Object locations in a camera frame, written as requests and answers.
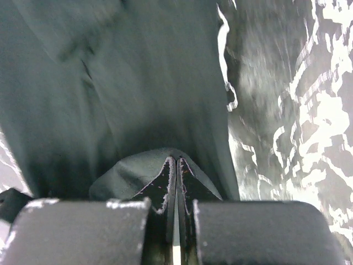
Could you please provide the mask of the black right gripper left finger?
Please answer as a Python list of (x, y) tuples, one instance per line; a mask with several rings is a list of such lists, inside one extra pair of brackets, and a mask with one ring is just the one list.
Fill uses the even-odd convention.
[(131, 200), (33, 199), (1, 193), (2, 264), (176, 264), (175, 160)]

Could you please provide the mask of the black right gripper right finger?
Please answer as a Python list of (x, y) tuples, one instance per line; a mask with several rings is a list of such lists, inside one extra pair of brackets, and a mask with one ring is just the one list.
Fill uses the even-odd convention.
[(323, 214), (298, 201), (223, 201), (177, 164), (181, 264), (344, 264)]

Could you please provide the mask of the black t shirt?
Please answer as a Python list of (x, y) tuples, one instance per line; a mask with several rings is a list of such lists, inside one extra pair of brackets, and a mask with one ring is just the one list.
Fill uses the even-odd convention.
[(180, 151), (239, 199), (216, 1), (2, 1), (1, 129), (38, 198), (116, 197)]

